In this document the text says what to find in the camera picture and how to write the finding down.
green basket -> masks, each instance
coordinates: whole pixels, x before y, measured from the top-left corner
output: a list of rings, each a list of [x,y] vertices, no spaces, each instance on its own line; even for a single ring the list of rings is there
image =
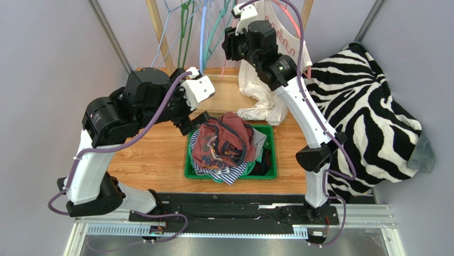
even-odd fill
[[[259,132],[266,135],[266,142],[263,146],[271,150],[271,169],[263,176],[253,176],[253,175],[242,175],[239,177],[241,180],[272,180],[278,176],[278,169],[276,166],[276,149],[274,148],[274,134],[273,134],[273,127],[269,125],[253,125],[253,127],[258,130]],[[211,179],[212,177],[209,175],[197,175],[194,167],[192,167],[191,161],[192,158],[190,157],[192,154],[191,145],[188,140],[188,151],[186,153],[186,165],[184,168],[184,176],[188,179]]]

gray wall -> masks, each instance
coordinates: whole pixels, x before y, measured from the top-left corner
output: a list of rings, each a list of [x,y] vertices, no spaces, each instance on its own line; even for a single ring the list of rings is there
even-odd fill
[[[132,68],[146,67],[151,65],[154,57],[158,53],[158,40],[151,23],[150,14],[145,0],[99,0],[103,11],[115,33],[129,64]],[[167,9],[164,1],[158,0],[161,19],[163,24],[167,17]],[[224,1],[213,1],[213,12],[211,25],[217,18],[215,10],[219,11]],[[293,0],[296,7],[301,11],[304,1]],[[363,20],[369,13],[374,0],[323,0],[314,1],[312,12],[306,28],[306,43],[312,61],[316,62],[326,58],[342,47],[351,43],[355,38]],[[171,9],[180,5],[180,0],[167,0]],[[293,26],[281,9],[273,4],[276,14],[288,30],[294,34]],[[186,66],[199,66],[199,42],[200,42],[200,20],[201,10],[194,15],[190,51]],[[228,17],[224,17],[219,29],[216,31],[215,38],[223,36],[224,27]],[[177,38],[180,32],[180,10],[173,12],[169,19],[166,38],[169,47]],[[171,51],[174,65],[177,65],[179,40]],[[225,55],[221,46],[216,49],[212,58],[208,61],[208,67],[222,67]],[[159,54],[155,67],[162,61]],[[238,66],[239,62],[228,61],[227,66]]]
[[[419,119],[435,169],[376,193],[391,206],[407,255],[452,255],[454,2],[389,0],[364,41],[394,99]]]
[[[62,255],[74,220],[47,201],[69,172],[87,104],[126,73],[86,1],[3,0],[0,35],[0,254]]]

zebra print blanket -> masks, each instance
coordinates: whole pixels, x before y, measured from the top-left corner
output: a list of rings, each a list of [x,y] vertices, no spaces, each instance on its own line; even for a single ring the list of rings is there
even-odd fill
[[[352,43],[315,63],[307,89],[328,122],[347,135],[344,147],[357,172],[354,181],[328,177],[328,191],[350,199],[383,180],[410,179],[418,170],[407,161],[421,136],[421,124],[393,100],[380,66],[366,49]],[[331,169],[351,175],[344,155]]]

gray cloth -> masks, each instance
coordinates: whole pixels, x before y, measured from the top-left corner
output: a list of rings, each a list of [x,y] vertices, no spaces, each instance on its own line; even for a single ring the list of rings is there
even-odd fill
[[[254,129],[254,136],[252,137],[252,140],[255,146],[255,160],[257,160],[260,157],[263,145],[266,142],[266,135]]]
[[[421,130],[416,146],[408,159],[407,167],[424,173],[431,173],[434,169],[435,154],[424,129]]]

wooden tabletop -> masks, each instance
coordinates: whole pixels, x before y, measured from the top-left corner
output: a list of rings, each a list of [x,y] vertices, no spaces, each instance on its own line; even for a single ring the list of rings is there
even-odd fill
[[[206,107],[209,112],[220,114],[237,110],[239,105],[251,107],[255,103],[239,94],[237,80],[229,77],[227,81],[223,79],[220,82],[219,77],[210,78],[216,87],[216,94],[204,106],[201,105],[202,110]],[[266,124],[263,121],[250,123]],[[170,122],[155,125],[139,142],[117,152],[108,171],[128,186],[157,192],[304,194],[305,172],[295,159],[295,154],[307,145],[303,132],[290,113],[281,125],[273,127],[273,132],[278,166],[275,180],[237,180],[228,185],[215,183],[211,179],[187,179],[184,167],[188,138],[183,137]]]

